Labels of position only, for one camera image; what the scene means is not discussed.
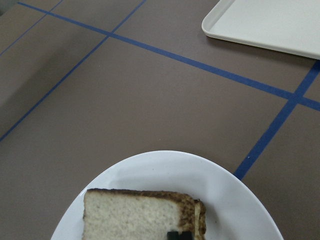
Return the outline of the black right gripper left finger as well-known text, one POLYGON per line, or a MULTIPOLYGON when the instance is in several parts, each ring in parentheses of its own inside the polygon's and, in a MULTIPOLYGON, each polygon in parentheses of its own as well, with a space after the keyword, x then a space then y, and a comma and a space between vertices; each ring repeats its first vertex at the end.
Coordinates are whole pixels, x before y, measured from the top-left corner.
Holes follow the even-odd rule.
POLYGON ((169 231, 167 232, 167 240, 179 240, 179 232, 178 231, 169 231))

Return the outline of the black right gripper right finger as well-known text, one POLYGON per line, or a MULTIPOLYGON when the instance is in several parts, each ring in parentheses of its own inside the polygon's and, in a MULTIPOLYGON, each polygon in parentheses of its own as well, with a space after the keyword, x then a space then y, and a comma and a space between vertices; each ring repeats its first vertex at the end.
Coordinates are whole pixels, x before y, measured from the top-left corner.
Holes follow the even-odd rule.
POLYGON ((192 240, 192 232, 190 231, 183 231, 181 233, 181 240, 192 240))

